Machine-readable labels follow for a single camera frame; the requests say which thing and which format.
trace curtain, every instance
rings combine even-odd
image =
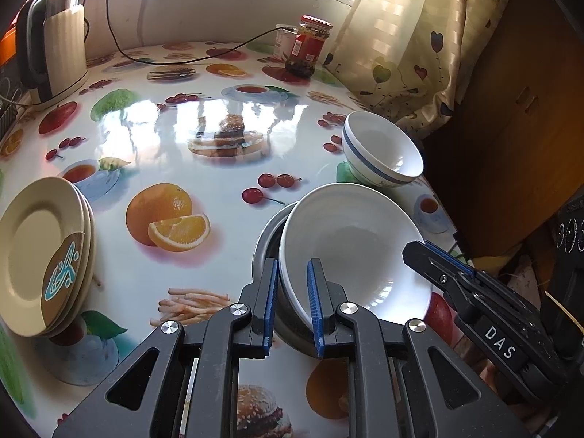
[[[355,0],[326,67],[415,141],[444,125],[508,0]]]

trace black kettle handle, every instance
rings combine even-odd
[[[47,0],[27,1],[16,21],[16,59],[20,80],[27,89],[36,89],[49,80],[42,25],[46,4]]]

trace wooden cabinet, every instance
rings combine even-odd
[[[584,44],[554,0],[509,0],[426,173],[474,256],[499,255],[584,184]]]

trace printed hamburger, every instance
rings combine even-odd
[[[189,150],[195,155],[230,158],[258,153],[261,156],[264,134],[247,131],[241,115],[227,115],[216,132],[206,132],[205,127],[206,119],[202,116],[195,138],[188,141]]]
[[[288,414],[274,395],[258,385],[240,385],[237,393],[237,438],[292,438]]]

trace white kettle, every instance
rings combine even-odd
[[[70,96],[87,80],[84,8],[79,0],[29,0],[16,21],[16,58],[36,110]]]

